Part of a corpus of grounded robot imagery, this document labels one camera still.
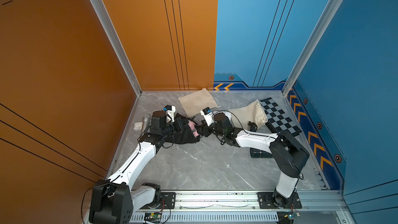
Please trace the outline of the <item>pink hair dryer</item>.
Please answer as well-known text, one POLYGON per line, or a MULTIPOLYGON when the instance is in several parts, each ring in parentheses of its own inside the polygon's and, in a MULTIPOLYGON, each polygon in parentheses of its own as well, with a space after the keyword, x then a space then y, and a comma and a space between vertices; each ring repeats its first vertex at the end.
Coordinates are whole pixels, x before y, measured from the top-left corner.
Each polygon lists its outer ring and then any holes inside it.
POLYGON ((193 136, 194 136, 195 138, 198 137, 199 134, 198 134, 198 131, 197 131, 197 129, 196 129, 196 124, 195 124, 193 121, 189 120, 189 121, 188 121, 188 126, 190 127, 193 136))

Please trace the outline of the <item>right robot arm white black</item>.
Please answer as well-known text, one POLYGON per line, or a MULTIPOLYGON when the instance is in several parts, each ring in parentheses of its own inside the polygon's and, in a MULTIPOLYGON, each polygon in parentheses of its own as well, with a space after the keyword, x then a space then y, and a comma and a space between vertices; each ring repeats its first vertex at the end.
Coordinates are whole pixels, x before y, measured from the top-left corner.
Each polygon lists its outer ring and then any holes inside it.
POLYGON ((293 207, 296 186, 303 178, 302 170, 309 159, 309 152, 289 131, 272 134, 247 131, 234 127, 223 112, 206 115, 196 129, 199 136, 214 134, 222 144, 258 149, 271 154, 280 169, 272 204, 277 208, 293 207))

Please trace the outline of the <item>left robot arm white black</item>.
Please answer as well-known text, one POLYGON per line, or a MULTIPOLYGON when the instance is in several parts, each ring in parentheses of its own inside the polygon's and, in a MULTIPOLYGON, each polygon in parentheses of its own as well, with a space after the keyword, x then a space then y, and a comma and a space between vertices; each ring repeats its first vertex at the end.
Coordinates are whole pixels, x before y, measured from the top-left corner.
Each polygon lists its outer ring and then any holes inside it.
POLYGON ((133 213, 142 207, 157 208, 162 205, 159 185, 144 183, 137 190, 132 187, 165 142, 195 142, 195 131, 195 123, 191 119, 165 111, 155 111, 151 121, 143 124, 138 146, 133 154, 108 179, 100 179, 93 186, 89 223, 127 224, 133 213))

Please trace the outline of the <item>black drawstring dryer bag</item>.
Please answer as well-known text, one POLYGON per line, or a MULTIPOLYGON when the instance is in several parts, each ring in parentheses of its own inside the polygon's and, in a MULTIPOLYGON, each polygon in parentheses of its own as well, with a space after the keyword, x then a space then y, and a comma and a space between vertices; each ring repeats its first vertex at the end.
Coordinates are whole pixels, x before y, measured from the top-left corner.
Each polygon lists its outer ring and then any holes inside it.
MULTIPOLYGON (((191 121, 193 121, 196 125, 197 122, 194 121, 193 119, 187 118, 191 121)), ((201 137, 200 135, 198 137, 194 137, 192 134, 192 131, 189 126, 186 127, 185 131, 183 133, 177 133, 174 135, 169 135, 168 137, 165 138, 165 141, 167 143, 172 143, 172 144, 177 144, 177 145, 183 145, 183 144, 195 144, 200 141, 201 137)))

